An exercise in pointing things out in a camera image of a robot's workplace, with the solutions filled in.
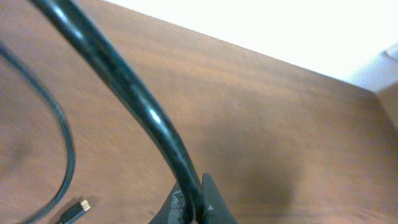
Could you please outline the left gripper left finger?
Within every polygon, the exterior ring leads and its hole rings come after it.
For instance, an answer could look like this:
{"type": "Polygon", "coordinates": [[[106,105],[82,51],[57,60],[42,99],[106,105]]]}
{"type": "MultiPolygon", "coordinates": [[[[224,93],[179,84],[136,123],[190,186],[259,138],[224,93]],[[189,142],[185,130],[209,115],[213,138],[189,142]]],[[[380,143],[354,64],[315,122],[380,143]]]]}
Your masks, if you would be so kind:
{"type": "Polygon", "coordinates": [[[149,224],[184,224],[185,198],[176,182],[167,196],[163,206],[149,224]]]}

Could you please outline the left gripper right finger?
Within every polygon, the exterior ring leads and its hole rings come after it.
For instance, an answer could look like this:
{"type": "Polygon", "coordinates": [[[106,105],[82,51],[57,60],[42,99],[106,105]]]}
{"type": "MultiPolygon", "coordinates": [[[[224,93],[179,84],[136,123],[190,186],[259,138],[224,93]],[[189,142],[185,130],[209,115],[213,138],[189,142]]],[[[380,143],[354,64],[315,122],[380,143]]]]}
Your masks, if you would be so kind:
{"type": "Polygon", "coordinates": [[[204,224],[238,224],[227,208],[212,176],[204,173],[202,189],[205,203],[204,224]]]}

